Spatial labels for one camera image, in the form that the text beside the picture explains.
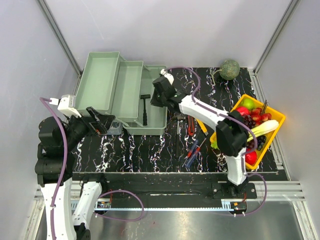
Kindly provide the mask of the black rubber mallet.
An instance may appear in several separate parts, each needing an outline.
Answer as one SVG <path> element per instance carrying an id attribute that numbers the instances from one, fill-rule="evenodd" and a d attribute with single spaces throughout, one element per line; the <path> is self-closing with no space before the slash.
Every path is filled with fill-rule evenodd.
<path id="1" fill-rule="evenodd" d="M 148 125 L 148 116 L 147 116 L 147 108 L 146 108 L 146 100 L 150 99 L 151 95 L 150 94 L 142 94 L 140 96 L 140 99 L 143 100 L 143 115 L 142 115 L 142 124 L 143 126 Z"/>

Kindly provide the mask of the steel claw hammer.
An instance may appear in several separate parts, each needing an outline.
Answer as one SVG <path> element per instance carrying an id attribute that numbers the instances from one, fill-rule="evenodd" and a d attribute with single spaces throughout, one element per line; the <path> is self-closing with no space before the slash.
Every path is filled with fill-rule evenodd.
<path id="1" fill-rule="evenodd" d="M 175 152 L 174 152 L 174 157 L 176 159 L 179 159 L 180 156 L 180 122 L 183 122 L 186 119 L 186 116 L 183 114 L 179 114 L 176 116 L 173 116 L 171 118 L 171 122 L 176 121 L 177 122 L 177 127 L 176 127 L 176 134 L 175 134 Z"/>

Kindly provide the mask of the clear and green toolbox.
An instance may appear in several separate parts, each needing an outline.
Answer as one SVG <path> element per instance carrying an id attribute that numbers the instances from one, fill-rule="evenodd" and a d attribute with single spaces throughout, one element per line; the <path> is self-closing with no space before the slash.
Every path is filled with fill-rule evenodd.
<path id="1" fill-rule="evenodd" d="M 167 108 L 151 105 L 153 81 L 164 65 L 145 65 L 141 60 L 125 60 L 120 52 L 90 52 L 76 92 L 75 108 L 87 115 L 87 107 L 114 115 L 130 135 L 161 136 L 167 126 Z M 143 126 L 146 100 L 147 126 Z"/>

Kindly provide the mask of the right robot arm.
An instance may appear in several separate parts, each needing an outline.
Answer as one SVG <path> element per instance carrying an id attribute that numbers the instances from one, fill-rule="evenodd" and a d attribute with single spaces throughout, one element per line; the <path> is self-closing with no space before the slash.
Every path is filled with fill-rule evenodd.
<path id="1" fill-rule="evenodd" d="M 174 77 L 167 69 L 162 69 L 159 75 L 152 82 L 154 93 L 151 105 L 191 116 L 215 131 L 217 146 L 226 156 L 227 178 L 230 182 L 227 192 L 231 197 L 239 198 L 246 191 L 243 184 L 247 179 L 245 155 L 247 139 L 253 132 L 236 110 L 220 110 L 197 99 L 195 92 L 187 94 L 176 90 L 173 86 Z"/>

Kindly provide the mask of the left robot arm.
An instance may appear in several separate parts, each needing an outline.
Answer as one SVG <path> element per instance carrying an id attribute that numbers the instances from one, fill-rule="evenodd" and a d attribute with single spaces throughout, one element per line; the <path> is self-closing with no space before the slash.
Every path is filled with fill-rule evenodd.
<path id="1" fill-rule="evenodd" d="M 75 96 L 40 98 L 51 116 L 39 123 L 37 183 L 45 201 L 48 240 L 89 240 L 90 221 L 98 198 L 107 195 L 106 177 L 99 173 L 87 175 L 82 183 L 80 200 L 71 209 L 71 187 L 75 157 L 72 150 L 90 135 L 105 135 L 115 120 L 89 106 L 86 115 L 75 109 Z"/>

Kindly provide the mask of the yellow utility knife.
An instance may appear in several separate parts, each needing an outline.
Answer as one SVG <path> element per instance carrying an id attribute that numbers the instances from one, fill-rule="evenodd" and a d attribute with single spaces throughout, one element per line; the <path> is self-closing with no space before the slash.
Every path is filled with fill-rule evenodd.
<path id="1" fill-rule="evenodd" d="M 196 119 L 196 121 L 197 121 L 200 129 L 201 129 L 202 132 L 204 133 L 204 135 L 205 135 L 205 136 L 208 136 L 209 133 L 208 133 L 208 130 L 207 130 L 205 124 L 204 124 L 202 121 L 200 121 L 199 119 Z"/>

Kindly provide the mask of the green netted melon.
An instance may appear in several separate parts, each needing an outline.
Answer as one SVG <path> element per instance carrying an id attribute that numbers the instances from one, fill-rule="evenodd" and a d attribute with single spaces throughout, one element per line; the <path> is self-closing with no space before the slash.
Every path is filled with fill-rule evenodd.
<path id="1" fill-rule="evenodd" d="M 226 59 L 220 65 L 220 68 L 211 73 L 212 82 L 216 84 L 215 74 L 219 73 L 220 77 L 225 81 L 235 79 L 240 73 L 240 65 L 236 60 Z"/>

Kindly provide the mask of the red apple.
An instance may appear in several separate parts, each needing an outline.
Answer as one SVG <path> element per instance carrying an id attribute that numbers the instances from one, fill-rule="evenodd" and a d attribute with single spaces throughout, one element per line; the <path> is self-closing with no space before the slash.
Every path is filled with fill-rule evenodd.
<path id="1" fill-rule="evenodd" d="M 246 108 L 245 106 L 240 106 L 240 107 L 237 107 L 235 109 L 237 112 L 240 113 L 240 115 L 243 117 L 243 118 L 247 118 L 248 116 L 251 115 L 251 112 L 248 108 Z"/>

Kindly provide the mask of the purple grape bunch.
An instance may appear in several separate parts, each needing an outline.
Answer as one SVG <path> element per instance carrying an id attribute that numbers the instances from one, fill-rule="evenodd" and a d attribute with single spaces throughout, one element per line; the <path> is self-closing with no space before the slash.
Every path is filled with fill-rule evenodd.
<path id="1" fill-rule="evenodd" d="M 257 126 L 259 126 L 261 123 L 262 123 L 262 119 L 261 119 L 261 116 L 260 115 L 244 115 L 243 116 L 243 119 L 244 119 L 244 124 L 250 128 L 250 129 L 253 129 Z"/>

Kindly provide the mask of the yellow plastic bin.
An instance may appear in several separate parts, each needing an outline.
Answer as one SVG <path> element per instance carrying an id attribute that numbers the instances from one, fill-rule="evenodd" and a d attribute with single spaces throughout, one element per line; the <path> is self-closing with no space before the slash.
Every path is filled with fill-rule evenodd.
<path id="1" fill-rule="evenodd" d="M 276 130 L 272 131 L 272 132 L 269 132 L 266 134 L 266 142 L 265 142 L 265 145 L 263 146 L 263 148 L 260 150 L 260 151 L 256 151 L 257 153 L 257 161 L 254 165 L 250 165 L 248 163 L 245 163 L 245 166 L 248 170 L 255 170 L 258 168 L 260 162 L 262 161 L 265 153 L 267 152 L 267 150 L 269 149 L 273 139 L 275 138 L 277 132 L 279 131 L 280 127 L 282 126 L 283 122 L 285 121 L 285 116 L 274 110 L 273 108 L 265 105 L 264 103 L 256 100 L 255 98 L 247 95 L 247 94 L 244 94 L 241 96 L 241 98 L 238 100 L 238 102 L 234 105 L 234 107 L 231 109 L 232 111 L 236 110 L 236 108 L 238 107 L 241 107 L 241 102 L 243 99 L 245 98 L 249 98 L 249 99 L 252 99 L 254 102 L 255 102 L 255 109 L 256 108 L 261 108 L 263 112 L 265 113 L 270 113 L 272 115 L 272 119 L 271 120 L 277 120 L 279 122 L 279 126 Z"/>

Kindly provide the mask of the dark blue grape bunch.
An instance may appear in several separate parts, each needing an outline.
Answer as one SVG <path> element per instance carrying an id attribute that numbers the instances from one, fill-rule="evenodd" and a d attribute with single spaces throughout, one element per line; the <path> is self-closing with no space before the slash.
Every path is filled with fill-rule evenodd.
<path id="1" fill-rule="evenodd" d="M 256 150 L 260 151 L 264 147 L 267 137 L 265 135 L 261 135 L 261 136 L 258 136 L 256 139 L 257 139 Z M 255 147 L 254 140 L 251 140 L 247 143 L 247 149 L 253 149 L 254 147 Z"/>

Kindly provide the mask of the red pomegranate fruit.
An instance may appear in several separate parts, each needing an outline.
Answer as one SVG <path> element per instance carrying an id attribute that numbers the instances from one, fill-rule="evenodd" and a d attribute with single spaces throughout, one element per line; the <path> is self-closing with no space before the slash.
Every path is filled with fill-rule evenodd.
<path id="1" fill-rule="evenodd" d="M 245 155 L 245 162 L 249 165 L 254 165 L 257 161 L 257 152 L 253 151 Z"/>

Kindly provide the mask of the green celery stalk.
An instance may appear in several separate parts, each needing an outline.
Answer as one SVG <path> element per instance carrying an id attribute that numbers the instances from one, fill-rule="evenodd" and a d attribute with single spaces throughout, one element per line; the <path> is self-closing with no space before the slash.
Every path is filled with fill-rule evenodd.
<path id="1" fill-rule="evenodd" d="M 276 130 L 279 126 L 279 122 L 275 119 L 271 119 L 271 120 L 267 120 L 263 123 L 261 123 L 260 125 L 254 127 L 251 129 L 251 131 L 254 133 L 255 137 L 259 137 L 259 136 L 266 136 L 266 134 Z M 254 140 L 252 135 L 249 133 L 249 138 L 247 140 L 247 142 Z M 217 138 L 216 136 L 212 135 L 210 138 L 210 143 L 211 143 L 211 147 L 213 149 L 218 150 L 218 144 L 217 144 Z"/>

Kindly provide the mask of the red handled screwdriver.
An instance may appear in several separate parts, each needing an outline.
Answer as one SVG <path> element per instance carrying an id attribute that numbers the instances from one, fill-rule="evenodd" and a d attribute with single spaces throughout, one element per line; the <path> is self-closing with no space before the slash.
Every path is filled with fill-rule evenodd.
<path id="1" fill-rule="evenodd" d="M 199 152 L 201 146 L 206 142 L 206 138 L 203 139 L 203 141 L 199 142 L 198 139 L 194 141 L 192 144 L 190 150 L 187 152 L 186 158 L 190 158 L 193 154 Z"/>

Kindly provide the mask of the blue handled screwdriver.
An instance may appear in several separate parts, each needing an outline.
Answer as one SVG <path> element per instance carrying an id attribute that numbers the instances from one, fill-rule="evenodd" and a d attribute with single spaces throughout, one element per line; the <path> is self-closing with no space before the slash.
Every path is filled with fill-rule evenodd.
<path id="1" fill-rule="evenodd" d="M 194 162 L 194 160 L 196 159 L 196 156 L 199 152 L 199 145 L 198 145 L 199 141 L 195 140 L 195 142 L 193 143 L 191 149 L 189 150 L 186 159 L 184 161 L 184 163 L 182 164 L 182 167 L 186 167 L 186 168 L 190 168 L 190 166 L 192 165 L 192 163 Z"/>

